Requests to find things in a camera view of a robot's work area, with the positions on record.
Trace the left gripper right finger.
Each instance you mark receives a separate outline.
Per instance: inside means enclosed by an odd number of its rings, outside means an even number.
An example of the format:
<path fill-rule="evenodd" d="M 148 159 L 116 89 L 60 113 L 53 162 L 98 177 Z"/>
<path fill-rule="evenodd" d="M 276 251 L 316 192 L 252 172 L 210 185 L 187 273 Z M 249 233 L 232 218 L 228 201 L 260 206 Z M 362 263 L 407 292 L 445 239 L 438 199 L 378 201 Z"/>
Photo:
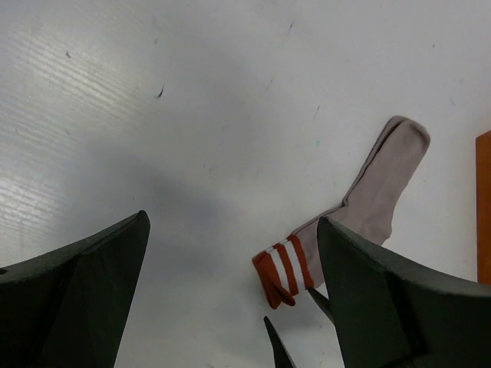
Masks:
<path fill-rule="evenodd" d="M 328 218 L 318 250 L 346 367 L 488 367 L 490 287 L 433 270 Z"/>

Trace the beige sock with red stripes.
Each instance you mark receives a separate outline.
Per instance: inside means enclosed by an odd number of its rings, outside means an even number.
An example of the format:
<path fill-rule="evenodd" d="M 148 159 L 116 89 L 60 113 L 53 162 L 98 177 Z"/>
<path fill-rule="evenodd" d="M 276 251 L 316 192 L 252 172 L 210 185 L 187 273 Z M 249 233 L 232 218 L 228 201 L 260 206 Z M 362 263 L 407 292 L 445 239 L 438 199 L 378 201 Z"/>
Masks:
<path fill-rule="evenodd" d="M 317 240 L 320 219 L 333 219 L 377 245 L 389 239 L 396 204 L 429 146 L 430 135 L 423 125 L 392 117 L 340 205 L 252 258 L 270 308 L 293 306 L 301 291 L 324 284 Z"/>

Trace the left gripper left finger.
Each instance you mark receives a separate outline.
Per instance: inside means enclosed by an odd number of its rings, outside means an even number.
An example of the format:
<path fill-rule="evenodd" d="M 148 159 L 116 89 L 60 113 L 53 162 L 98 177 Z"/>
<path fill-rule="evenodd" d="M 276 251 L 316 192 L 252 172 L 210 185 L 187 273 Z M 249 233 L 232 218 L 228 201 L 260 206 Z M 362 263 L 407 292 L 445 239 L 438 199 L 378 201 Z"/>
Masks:
<path fill-rule="evenodd" d="M 1 269 L 3 367 L 112 367 L 150 234 L 145 211 Z"/>

